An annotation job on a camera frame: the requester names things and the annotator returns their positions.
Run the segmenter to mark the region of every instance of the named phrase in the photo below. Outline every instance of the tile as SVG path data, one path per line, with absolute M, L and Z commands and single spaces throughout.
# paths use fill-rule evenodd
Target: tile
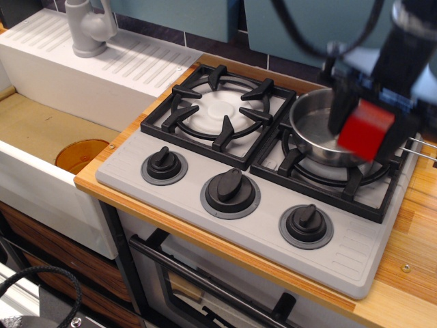
M 52 9 L 52 6 L 55 7 L 55 0 L 41 0 L 41 4 L 44 8 Z
M 56 5 L 60 12 L 66 12 L 66 0 L 56 0 Z
M 44 8 L 55 11 L 59 10 L 60 12 L 66 12 L 65 2 L 66 0 L 41 0 L 41 4 Z
M 269 70 L 278 72 L 298 79 L 326 85 L 318 79 L 320 69 L 314 66 L 297 63 L 295 61 L 282 59 L 275 56 L 269 58 Z
M 144 22 L 139 19 L 116 14 L 117 24 L 120 29 L 126 29 L 152 38 L 172 42 L 181 46 L 185 45 L 184 32 L 170 29 L 160 25 Z
M 230 42 L 219 42 L 186 33 L 186 45 L 212 55 L 218 55 L 244 64 L 267 68 L 267 55 L 249 49 L 247 33 L 239 31 Z
M 34 0 L 0 1 L 0 19 L 3 27 L 10 29 L 42 8 L 42 4 Z
M 247 31 L 246 10 L 244 8 L 244 0 L 240 0 L 240 11 L 238 13 L 238 29 Z

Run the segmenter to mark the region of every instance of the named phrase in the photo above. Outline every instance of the wooden cabinet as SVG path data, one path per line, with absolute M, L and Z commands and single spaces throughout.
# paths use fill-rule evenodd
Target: wooden cabinet
M 128 289 L 114 261 L 108 260 L 58 232 L 0 202 L 3 238 L 17 246 L 29 266 L 55 265 L 77 276 L 82 304 L 120 327 L 141 327 L 133 313 Z M 63 276 L 40 274 L 51 288 L 75 298 L 72 284 Z

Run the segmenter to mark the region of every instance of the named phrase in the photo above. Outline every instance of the oven door handle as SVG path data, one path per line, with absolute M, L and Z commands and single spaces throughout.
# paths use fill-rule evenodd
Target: oven door handle
M 241 296 L 226 290 L 217 284 L 217 282 L 212 281 L 211 278 L 202 275 L 161 250 L 160 245 L 168 235 L 169 233 L 161 229 L 156 229 L 155 232 L 145 241 L 135 234 L 130 237 L 129 245 L 148 258 L 151 258 L 155 263 L 165 267 L 167 270 L 177 273 L 180 277 L 190 283 L 248 314 L 255 320 L 267 324 L 269 327 L 298 328 L 298 326 L 291 326 L 285 322 L 296 303 L 296 299 L 293 296 L 283 293 L 272 313 L 267 313 L 265 310 L 243 299 Z

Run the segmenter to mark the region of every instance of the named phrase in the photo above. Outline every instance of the stove knob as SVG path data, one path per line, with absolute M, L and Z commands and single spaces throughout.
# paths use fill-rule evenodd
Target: stove knob
M 176 154 L 163 147 L 153 154 L 147 163 L 148 174 L 157 180 L 167 180 L 176 176 L 181 170 L 182 164 Z
M 205 193 L 206 201 L 224 213 L 237 213 L 248 208 L 255 199 L 255 188 L 240 169 L 213 177 Z
M 326 233 L 325 218 L 314 204 L 293 210 L 285 227 L 295 239 L 304 243 L 318 241 Z

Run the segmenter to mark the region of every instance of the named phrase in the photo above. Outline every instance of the gas stove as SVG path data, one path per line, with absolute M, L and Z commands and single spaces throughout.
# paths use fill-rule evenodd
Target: gas stove
M 332 168 L 292 143 L 296 93 L 200 66 L 98 169 L 145 204 L 362 299 L 416 156 Z M 418 144 L 407 145 L 419 150 Z

